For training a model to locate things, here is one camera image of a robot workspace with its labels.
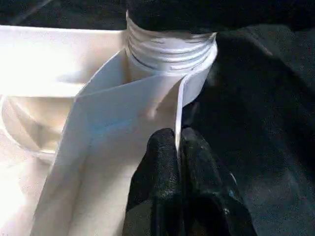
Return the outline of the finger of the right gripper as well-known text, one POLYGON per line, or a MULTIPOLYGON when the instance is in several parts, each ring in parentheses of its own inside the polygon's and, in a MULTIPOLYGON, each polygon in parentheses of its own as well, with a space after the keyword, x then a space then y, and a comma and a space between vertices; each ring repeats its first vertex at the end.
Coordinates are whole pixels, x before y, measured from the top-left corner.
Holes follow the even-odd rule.
POLYGON ((128 0, 126 9, 136 25, 151 31, 204 33, 260 24, 303 30, 315 25, 313 0, 128 0))

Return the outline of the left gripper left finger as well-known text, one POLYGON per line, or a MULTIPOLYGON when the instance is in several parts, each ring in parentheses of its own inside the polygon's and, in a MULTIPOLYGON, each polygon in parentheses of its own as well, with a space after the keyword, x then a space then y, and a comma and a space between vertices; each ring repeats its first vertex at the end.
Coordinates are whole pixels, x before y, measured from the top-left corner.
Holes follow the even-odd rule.
POLYGON ((182 187, 172 129, 148 140, 128 193, 124 236, 178 236, 182 230, 182 187))

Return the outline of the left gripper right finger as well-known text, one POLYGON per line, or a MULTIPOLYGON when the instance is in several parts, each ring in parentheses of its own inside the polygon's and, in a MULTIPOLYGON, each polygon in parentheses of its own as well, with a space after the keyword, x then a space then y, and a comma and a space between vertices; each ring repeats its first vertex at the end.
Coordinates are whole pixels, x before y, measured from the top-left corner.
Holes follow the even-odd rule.
POLYGON ((231 172, 202 135, 187 127, 181 133, 184 222, 188 236, 255 236, 231 172))

